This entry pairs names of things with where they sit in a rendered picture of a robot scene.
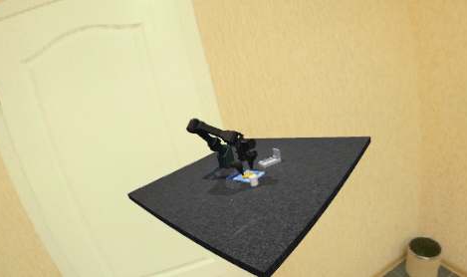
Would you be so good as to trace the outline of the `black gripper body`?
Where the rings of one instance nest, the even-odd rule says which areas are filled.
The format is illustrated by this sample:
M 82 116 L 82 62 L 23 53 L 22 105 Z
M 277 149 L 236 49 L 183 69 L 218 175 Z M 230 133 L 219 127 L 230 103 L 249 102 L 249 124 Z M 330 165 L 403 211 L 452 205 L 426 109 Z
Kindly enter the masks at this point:
M 234 160 L 233 162 L 231 162 L 230 163 L 231 168 L 239 168 L 239 167 L 242 166 L 242 162 L 247 160 L 246 158 L 245 159 L 242 158 L 243 152 L 246 152 L 246 151 L 247 151 L 247 148 L 237 149 L 236 150 L 236 153 L 238 153 L 237 159 L 239 159 L 239 160 Z

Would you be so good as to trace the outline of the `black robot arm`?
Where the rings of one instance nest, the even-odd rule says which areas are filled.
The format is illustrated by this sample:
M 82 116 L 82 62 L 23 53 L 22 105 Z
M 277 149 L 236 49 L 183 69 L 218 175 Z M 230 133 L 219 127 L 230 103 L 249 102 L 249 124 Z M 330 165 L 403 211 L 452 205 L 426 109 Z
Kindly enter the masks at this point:
M 253 161 L 258 156 L 257 151 L 250 151 L 249 149 L 254 149 L 256 146 L 256 141 L 253 138 L 243 138 L 244 135 L 235 131 L 222 131 L 216 127 L 210 126 L 203 121 L 200 121 L 197 118 L 190 120 L 187 131 L 192 134 L 197 134 L 202 139 L 207 141 L 207 145 L 212 151 L 219 151 L 219 153 L 224 154 L 227 147 L 226 145 L 221 144 L 221 139 L 229 145 L 236 146 L 236 149 L 247 148 L 246 152 L 243 152 L 242 158 Z M 216 136 L 214 138 L 209 134 Z M 238 137 L 239 136 L 239 137 Z

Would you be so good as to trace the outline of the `white paper cup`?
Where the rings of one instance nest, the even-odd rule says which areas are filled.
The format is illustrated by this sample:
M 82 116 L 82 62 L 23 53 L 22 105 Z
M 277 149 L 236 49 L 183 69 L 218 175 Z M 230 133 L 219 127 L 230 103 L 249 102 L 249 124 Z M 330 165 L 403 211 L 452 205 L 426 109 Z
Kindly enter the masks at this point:
M 259 184 L 257 175 L 251 175 L 251 176 L 249 176 L 249 179 L 250 179 L 250 183 L 251 183 L 252 186 L 255 186 L 255 185 Z

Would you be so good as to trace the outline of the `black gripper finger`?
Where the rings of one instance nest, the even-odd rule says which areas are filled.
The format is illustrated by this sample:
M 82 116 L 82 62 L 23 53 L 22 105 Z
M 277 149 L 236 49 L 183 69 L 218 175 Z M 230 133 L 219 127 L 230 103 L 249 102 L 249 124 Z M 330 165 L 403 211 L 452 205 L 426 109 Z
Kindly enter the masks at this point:
M 242 176 L 244 176 L 243 166 L 244 166 L 244 165 L 242 165 L 242 166 L 239 167 L 239 168 L 236 168 L 236 169 L 240 172 L 240 174 L 241 174 Z
M 254 159 L 254 160 L 255 160 L 255 159 Z M 253 161 L 249 161 L 249 160 L 247 159 L 247 162 L 248 162 L 248 164 L 249 164 L 251 170 L 253 170 L 253 163 L 254 163 L 254 160 L 253 160 Z

